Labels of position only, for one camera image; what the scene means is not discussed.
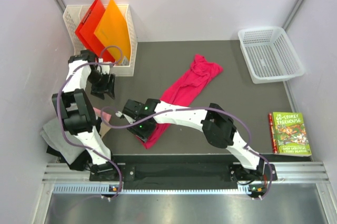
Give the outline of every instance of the dark gray tabletop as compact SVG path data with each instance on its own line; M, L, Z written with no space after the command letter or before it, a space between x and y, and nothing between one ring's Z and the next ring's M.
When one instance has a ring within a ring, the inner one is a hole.
M114 106L122 110L128 99L145 102L160 98L162 93L190 67L195 54L224 69L196 97L190 106L209 106L217 103L224 110L241 118L253 136L251 147L261 153L271 153L271 139L267 115L272 111L291 111L283 83L256 85L252 82L240 50L240 42L151 42L138 43L133 77L116 78L116 100L99 100L90 96L94 107ZM112 117L111 124L125 125L126 120ZM247 141L244 128L235 123ZM126 129L111 129L103 141L113 154L208 154L227 153L209 145L204 135L191 128L172 125L151 149Z

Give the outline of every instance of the plastic basket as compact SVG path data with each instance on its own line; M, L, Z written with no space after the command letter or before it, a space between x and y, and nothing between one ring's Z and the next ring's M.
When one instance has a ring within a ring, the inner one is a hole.
M83 44L75 35L75 30L79 25L80 21L84 17L85 13L89 9L89 5L78 5L78 6L67 6L64 14L63 20L65 26L68 30L70 39L74 46L74 55L80 54L80 51L85 49ZM114 66L111 68L111 73L114 73L116 76L133 76L133 71L136 63L136 52L137 52L137 36L135 32L135 28L133 26L131 11L128 4L118 4L118 8L122 12L126 22L128 34L130 37L131 43L131 55L130 55L130 64L127 66Z
M304 74L288 35L280 27L243 29L241 50L255 84L287 81Z

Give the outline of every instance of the book spine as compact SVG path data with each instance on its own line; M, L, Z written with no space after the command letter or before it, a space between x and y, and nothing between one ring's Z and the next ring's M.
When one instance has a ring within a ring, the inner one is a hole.
M269 129L270 129L270 137L272 140L273 153L277 154L276 135L274 131L273 117L271 113L269 113L268 118L269 118Z

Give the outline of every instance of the green book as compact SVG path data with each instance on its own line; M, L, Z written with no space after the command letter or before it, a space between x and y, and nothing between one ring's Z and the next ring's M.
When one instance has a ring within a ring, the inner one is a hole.
M302 113L273 112L277 152L289 156L311 156Z

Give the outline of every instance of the gray cloth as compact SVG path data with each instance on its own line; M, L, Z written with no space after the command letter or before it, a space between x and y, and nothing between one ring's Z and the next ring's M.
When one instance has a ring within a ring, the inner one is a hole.
M47 122L43 126L40 135L51 148L61 152L62 156L69 164L72 164L73 161L75 161L75 159L85 150L85 148L72 146L64 140L57 118ZM66 136L71 142L75 144L82 144L80 140L72 136L69 132L66 132Z

